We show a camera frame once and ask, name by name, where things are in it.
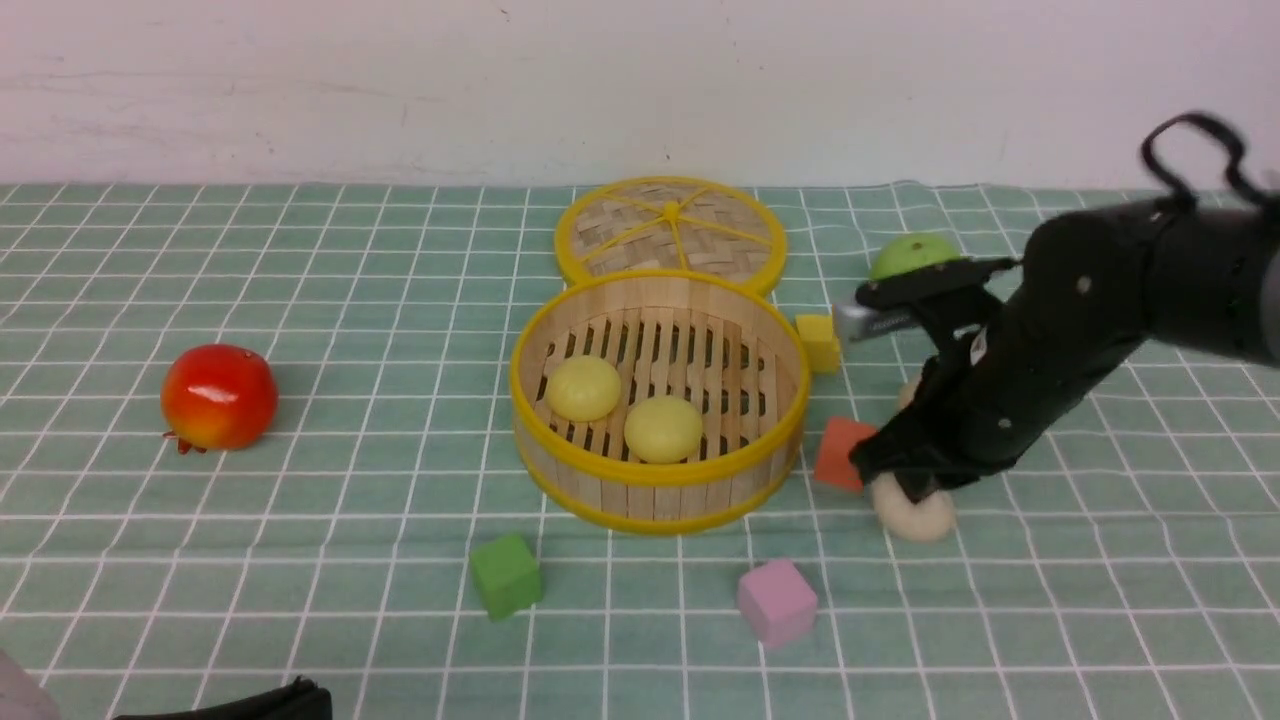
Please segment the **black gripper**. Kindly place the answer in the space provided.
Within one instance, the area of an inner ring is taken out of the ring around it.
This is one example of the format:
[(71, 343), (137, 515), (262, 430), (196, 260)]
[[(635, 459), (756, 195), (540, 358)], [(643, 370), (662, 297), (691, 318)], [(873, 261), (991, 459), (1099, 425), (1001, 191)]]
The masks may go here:
[(850, 454), (910, 503), (1007, 470), (1146, 338), (1138, 293), (1019, 290), (922, 377), (914, 401)]

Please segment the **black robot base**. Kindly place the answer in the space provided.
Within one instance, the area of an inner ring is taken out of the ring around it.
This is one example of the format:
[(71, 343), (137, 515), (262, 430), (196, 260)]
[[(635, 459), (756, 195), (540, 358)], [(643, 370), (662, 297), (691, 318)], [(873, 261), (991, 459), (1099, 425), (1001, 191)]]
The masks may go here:
[(128, 720), (214, 720), (214, 719), (333, 719), (329, 689), (316, 682), (297, 676), (291, 684), (259, 694), (228, 701), (204, 708), (168, 714), (118, 715)]

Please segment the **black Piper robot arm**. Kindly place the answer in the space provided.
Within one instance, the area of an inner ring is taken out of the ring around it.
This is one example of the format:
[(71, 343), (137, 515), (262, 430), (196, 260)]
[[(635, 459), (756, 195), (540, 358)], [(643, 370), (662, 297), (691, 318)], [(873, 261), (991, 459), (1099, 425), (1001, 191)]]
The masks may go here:
[(1011, 468), (1147, 340), (1277, 365), (1277, 201), (1129, 202), (1041, 224), (1019, 259), (957, 258), (865, 283), (874, 329), (936, 352), (911, 402), (849, 455), (919, 502)]

